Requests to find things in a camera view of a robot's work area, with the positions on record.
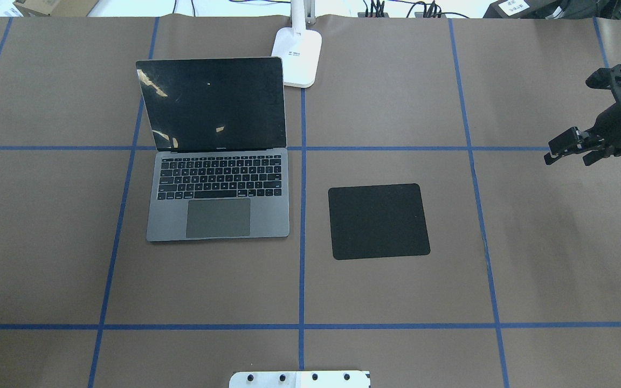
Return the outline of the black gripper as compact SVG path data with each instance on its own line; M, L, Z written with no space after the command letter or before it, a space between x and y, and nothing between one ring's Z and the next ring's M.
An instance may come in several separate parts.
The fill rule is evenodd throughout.
M549 152L544 155L545 165L552 165L562 157L584 154L584 165L592 165L611 156L621 156L621 64L613 68L599 68L585 81L589 88L611 91L615 102L600 113L594 125L586 130L587 143L577 126L565 130L550 140Z

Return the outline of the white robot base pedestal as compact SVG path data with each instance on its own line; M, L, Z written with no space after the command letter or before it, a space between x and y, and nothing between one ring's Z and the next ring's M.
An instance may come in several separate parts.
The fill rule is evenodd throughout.
M371 378L360 370L241 371L229 387L371 387Z

